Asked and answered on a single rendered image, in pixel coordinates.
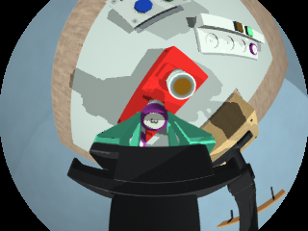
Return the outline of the red tube rack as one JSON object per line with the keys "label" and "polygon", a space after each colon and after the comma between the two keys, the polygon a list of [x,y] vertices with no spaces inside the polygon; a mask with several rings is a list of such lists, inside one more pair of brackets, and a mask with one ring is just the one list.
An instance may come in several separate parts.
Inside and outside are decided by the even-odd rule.
{"label": "red tube rack", "polygon": [[117,123],[130,118],[137,112],[141,112],[149,100],[153,99],[163,102],[167,111],[175,114],[190,98],[176,99],[168,91],[166,79],[173,69],[176,68],[184,70],[194,78],[196,82],[195,91],[209,77],[178,48],[175,46],[166,48],[142,79]]}

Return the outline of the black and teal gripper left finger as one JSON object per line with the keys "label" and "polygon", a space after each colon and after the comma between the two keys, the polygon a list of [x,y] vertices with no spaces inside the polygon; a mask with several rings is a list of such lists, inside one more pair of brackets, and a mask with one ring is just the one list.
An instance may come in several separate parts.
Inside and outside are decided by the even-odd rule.
{"label": "black and teal gripper left finger", "polygon": [[140,146],[141,112],[137,112],[130,118],[99,133],[98,135],[96,135],[93,142],[114,143],[125,146]]}

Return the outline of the pale grey flat mat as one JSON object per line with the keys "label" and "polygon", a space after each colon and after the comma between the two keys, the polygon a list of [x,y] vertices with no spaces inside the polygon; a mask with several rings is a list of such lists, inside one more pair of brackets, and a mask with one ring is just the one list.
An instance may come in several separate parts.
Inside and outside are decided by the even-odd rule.
{"label": "pale grey flat mat", "polygon": [[[95,136],[115,126],[152,65],[175,46],[209,77],[175,113],[200,128],[237,88],[246,102],[263,81],[272,61],[266,38],[240,0],[191,0],[139,33],[106,4],[81,49],[71,93],[73,143],[90,151]],[[258,59],[199,52],[193,18],[200,13],[238,21],[264,36]]]}

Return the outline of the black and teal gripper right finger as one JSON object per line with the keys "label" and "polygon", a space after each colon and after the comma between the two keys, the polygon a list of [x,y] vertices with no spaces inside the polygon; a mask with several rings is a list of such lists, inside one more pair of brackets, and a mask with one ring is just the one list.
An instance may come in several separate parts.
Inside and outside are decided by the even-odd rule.
{"label": "black and teal gripper right finger", "polygon": [[212,134],[188,123],[170,111],[167,111],[167,117],[167,137],[169,146],[205,144],[209,154],[211,153],[216,145],[216,141]]}

